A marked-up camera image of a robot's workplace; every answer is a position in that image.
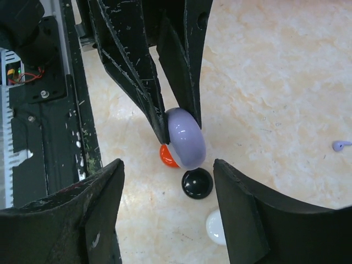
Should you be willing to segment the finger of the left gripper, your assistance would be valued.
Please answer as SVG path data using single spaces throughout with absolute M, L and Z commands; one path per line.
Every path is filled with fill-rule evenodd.
M 212 0 L 163 1 L 157 52 L 178 106 L 202 126 L 200 75 Z
M 89 1 L 97 50 L 108 75 L 146 116 L 161 144 L 168 128 L 141 1 Z

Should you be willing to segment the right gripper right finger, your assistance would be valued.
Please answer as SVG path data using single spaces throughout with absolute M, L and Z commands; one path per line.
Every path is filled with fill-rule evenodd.
M 213 174 L 231 263 L 351 263 L 351 207 L 299 201 L 222 159 Z

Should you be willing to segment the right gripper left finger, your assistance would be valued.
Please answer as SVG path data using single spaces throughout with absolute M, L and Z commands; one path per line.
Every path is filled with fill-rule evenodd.
M 1 210 L 1 263 L 121 263 L 124 162 L 21 208 Z

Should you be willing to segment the white earbud charging case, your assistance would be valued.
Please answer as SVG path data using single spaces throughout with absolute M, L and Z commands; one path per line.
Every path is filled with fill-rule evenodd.
M 206 219 L 206 232 L 208 237 L 216 244 L 226 246 L 221 213 L 219 209 L 211 212 Z

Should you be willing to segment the black earbud charging case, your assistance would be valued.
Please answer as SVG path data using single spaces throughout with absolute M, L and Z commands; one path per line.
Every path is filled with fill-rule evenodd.
M 210 173 L 203 168 L 188 170 L 181 179 L 181 187 L 186 196 L 200 200 L 208 197 L 212 192 L 213 179 Z

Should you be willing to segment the purple earbud charging case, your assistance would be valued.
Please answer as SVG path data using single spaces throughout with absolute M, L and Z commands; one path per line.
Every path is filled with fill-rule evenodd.
M 200 167 L 206 158 L 206 143 L 194 117 L 182 108 L 166 111 L 170 143 L 167 149 L 176 164 L 186 170 Z

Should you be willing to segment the orange earbud charging case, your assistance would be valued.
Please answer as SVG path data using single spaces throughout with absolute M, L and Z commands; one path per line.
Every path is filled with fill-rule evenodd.
M 178 164 L 175 162 L 171 153 L 169 152 L 167 145 L 161 145 L 159 149 L 159 157 L 165 165 L 171 168 L 179 168 Z

